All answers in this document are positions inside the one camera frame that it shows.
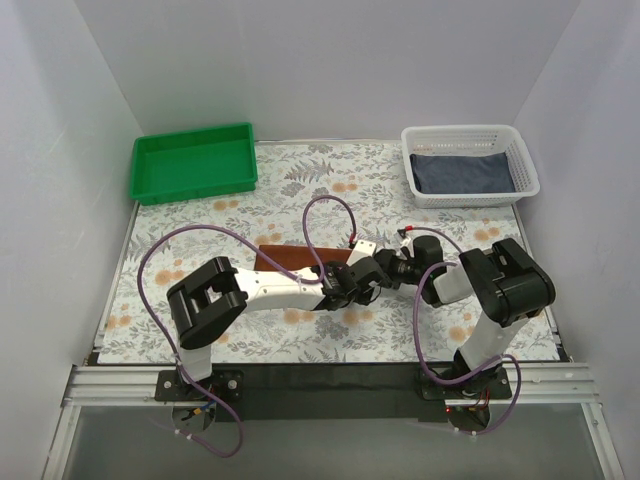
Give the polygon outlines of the orange brown towel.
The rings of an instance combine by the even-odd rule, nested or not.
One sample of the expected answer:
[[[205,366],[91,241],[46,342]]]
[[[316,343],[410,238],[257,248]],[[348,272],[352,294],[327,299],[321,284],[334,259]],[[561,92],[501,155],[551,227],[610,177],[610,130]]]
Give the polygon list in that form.
[[[261,245],[259,250],[290,271],[297,271],[306,267],[313,267],[318,261],[313,257],[306,246],[295,245]],[[330,262],[346,263],[350,249],[317,248],[320,261],[323,264]]]

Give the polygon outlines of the grey blue towel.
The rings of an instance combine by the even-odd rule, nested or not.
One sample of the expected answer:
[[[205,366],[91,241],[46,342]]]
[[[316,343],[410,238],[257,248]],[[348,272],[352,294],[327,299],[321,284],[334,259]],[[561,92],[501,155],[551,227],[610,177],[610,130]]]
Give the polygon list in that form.
[[[514,193],[505,153],[481,157],[409,157],[416,189],[432,195]]]

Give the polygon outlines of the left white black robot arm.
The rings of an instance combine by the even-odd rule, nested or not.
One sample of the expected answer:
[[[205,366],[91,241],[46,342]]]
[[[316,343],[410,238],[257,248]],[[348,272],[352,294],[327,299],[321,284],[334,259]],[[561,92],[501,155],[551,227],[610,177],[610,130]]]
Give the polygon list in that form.
[[[376,289],[391,286],[391,279],[371,256],[352,265],[332,261],[286,273],[236,269],[228,258],[216,257],[167,293],[178,333],[180,376],[186,381],[210,377],[212,344],[242,315],[367,305]]]

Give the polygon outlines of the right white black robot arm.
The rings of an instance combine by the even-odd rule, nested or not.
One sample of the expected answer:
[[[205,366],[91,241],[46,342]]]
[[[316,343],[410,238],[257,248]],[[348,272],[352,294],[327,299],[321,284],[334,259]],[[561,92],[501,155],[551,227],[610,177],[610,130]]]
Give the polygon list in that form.
[[[415,285],[412,328],[423,375],[439,387],[476,393],[497,378],[516,334],[556,299],[549,275],[512,238],[487,250],[472,249],[446,262],[437,238],[419,236],[413,250],[398,255],[384,249],[374,255],[391,287]],[[459,347],[451,366],[438,374],[428,367],[419,337],[419,310],[475,297],[481,315]]]

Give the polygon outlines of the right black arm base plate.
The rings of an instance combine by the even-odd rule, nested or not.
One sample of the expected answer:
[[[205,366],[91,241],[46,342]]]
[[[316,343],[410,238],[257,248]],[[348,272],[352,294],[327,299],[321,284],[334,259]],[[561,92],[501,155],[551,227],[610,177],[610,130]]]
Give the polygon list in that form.
[[[424,372],[418,376],[420,393],[427,400],[476,401],[489,395],[490,400],[507,400],[512,397],[506,370],[503,367],[485,370],[464,383],[441,385]]]

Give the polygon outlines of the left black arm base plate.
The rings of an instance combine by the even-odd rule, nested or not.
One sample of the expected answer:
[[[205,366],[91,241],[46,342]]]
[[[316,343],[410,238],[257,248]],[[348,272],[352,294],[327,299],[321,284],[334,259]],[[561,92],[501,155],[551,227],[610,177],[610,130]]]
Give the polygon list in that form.
[[[210,401],[215,395],[225,402],[235,402],[242,397],[243,373],[214,369],[197,384],[198,387],[194,387],[176,369],[162,370],[157,377],[154,399],[158,402]]]

